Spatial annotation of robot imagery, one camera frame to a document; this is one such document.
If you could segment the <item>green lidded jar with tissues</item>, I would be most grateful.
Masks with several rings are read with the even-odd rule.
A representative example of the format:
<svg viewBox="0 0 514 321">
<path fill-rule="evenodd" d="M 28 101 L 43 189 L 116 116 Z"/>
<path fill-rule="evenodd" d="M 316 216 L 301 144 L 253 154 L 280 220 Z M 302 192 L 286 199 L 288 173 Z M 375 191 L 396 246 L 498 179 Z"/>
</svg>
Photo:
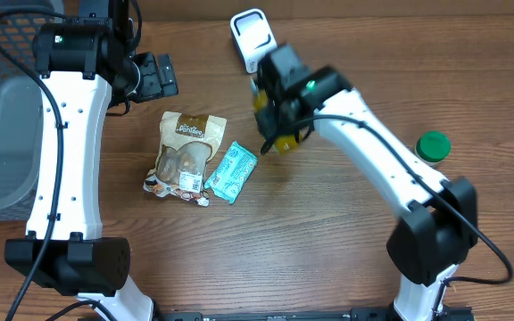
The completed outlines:
<svg viewBox="0 0 514 321">
<path fill-rule="evenodd" d="M 446 134 L 428 131 L 416 142 L 414 151 L 427 165 L 435 166 L 448 157 L 451 148 L 451 141 Z"/>
</svg>

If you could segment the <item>brown snack wrapper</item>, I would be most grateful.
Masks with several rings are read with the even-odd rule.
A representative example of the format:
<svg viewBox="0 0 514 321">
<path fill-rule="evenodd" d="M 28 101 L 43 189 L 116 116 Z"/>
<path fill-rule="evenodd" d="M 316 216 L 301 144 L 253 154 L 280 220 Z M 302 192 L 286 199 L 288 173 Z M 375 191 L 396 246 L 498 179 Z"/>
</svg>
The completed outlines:
<svg viewBox="0 0 514 321">
<path fill-rule="evenodd" d="M 143 183 L 144 190 L 160 198 L 175 196 L 207 207 L 205 169 L 220 148 L 226 126 L 226 119 L 208 114 L 164 112 L 158 155 Z"/>
</svg>

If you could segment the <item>teal tissue pack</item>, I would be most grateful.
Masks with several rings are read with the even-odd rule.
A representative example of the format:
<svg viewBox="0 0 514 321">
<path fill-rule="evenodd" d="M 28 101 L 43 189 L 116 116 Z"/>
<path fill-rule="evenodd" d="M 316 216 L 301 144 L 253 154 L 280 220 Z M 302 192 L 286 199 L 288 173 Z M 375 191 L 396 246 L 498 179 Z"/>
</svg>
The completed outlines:
<svg viewBox="0 0 514 321">
<path fill-rule="evenodd" d="M 212 189 L 216 196 L 233 204 L 256 165 L 257 157 L 238 142 L 233 142 L 205 181 L 204 188 Z"/>
</svg>

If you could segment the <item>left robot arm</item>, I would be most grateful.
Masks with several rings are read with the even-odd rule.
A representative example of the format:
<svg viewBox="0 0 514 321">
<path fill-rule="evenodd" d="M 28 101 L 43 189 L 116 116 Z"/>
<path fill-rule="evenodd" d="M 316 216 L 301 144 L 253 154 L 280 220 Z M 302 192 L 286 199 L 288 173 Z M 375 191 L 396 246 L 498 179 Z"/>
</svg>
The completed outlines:
<svg viewBox="0 0 514 321">
<path fill-rule="evenodd" d="M 104 320 L 159 320 L 156 302 L 132 280 L 129 241 L 106 237 L 98 180 L 104 120 L 120 103 L 174 95 L 150 53 L 137 53 L 134 1 L 86 1 L 54 13 L 33 40 L 27 75 L 40 87 L 43 132 L 37 196 L 26 232 L 4 248 L 27 284 L 52 288 Z"/>
</svg>

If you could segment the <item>yellow liquid bottle silver cap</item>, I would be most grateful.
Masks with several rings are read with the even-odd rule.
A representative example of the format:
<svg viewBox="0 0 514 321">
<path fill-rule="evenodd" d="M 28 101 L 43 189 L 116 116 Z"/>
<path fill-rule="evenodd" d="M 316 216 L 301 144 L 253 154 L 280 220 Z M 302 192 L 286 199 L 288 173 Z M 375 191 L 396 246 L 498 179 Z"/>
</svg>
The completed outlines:
<svg viewBox="0 0 514 321">
<path fill-rule="evenodd" d="M 253 115 L 257 122 L 258 131 L 267 140 L 277 128 L 275 124 L 275 104 L 268 98 L 265 90 L 259 88 L 257 78 L 250 78 L 250 88 L 253 94 Z M 297 131 L 293 136 L 279 136 L 272 145 L 264 144 L 261 147 L 261 154 L 264 155 L 270 150 L 278 154 L 284 154 L 297 149 L 300 142 L 306 140 L 311 132 L 312 129 L 309 128 L 304 135 Z"/>
</svg>

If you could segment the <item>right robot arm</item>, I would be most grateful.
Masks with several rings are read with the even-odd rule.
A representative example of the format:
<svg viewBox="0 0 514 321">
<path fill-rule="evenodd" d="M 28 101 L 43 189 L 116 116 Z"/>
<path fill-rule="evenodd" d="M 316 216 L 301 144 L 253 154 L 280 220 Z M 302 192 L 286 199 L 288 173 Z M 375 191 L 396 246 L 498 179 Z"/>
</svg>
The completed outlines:
<svg viewBox="0 0 514 321">
<path fill-rule="evenodd" d="M 469 308 L 443 304 L 445 284 L 477 244 L 477 192 L 418 159 L 371 112 L 360 92 L 331 66 L 312 70 L 289 44 L 257 64 L 255 118 L 267 152 L 286 152 L 303 128 L 345 152 L 397 219 L 386 244 L 400 271 L 389 308 L 354 308 L 353 320 L 471 320 Z"/>
</svg>

